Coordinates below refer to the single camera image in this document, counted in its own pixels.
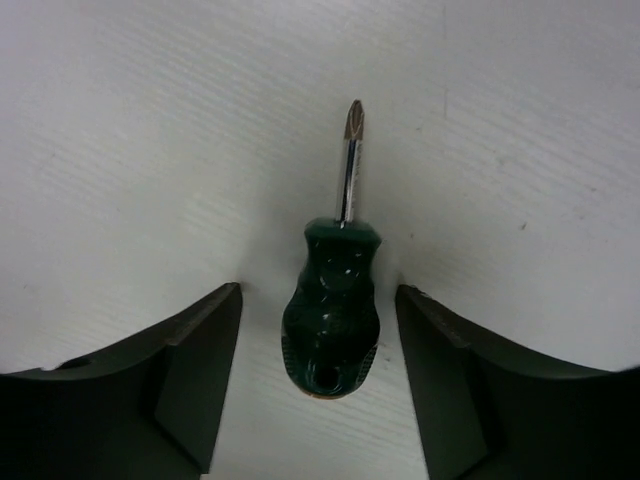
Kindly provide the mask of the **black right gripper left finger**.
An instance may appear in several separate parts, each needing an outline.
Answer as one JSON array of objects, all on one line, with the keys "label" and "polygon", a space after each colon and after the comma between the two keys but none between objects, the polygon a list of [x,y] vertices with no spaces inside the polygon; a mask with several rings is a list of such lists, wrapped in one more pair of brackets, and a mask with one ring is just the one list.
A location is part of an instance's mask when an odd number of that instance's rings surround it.
[{"label": "black right gripper left finger", "polygon": [[210,471],[243,306],[227,283],[52,370],[1,378],[5,479],[198,479]]}]

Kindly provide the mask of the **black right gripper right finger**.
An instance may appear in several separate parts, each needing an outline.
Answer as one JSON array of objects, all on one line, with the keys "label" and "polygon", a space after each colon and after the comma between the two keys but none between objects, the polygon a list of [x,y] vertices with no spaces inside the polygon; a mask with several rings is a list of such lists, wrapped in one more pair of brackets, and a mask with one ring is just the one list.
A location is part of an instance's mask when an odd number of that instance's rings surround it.
[{"label": "black right gripper right finger", "polygon": [[432,479],[635,479],[639,371],[563,361],[400,285],[395,305]]}]

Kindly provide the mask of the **green handled long screwdriver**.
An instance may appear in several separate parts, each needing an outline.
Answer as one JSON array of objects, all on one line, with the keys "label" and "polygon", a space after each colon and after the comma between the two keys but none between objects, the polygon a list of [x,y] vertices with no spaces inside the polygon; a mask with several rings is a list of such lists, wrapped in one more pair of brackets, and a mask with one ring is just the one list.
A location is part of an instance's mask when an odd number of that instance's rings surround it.
[{"label": "green handled long screwdriver", "polygon": [[372,266],[382,240],[356,216],[365,112],[347,113],[336,214],[304,230],[307,258],[281,323],[285,370],[306,394],[335,400],[356,391],[375,358],[380,319]]}]

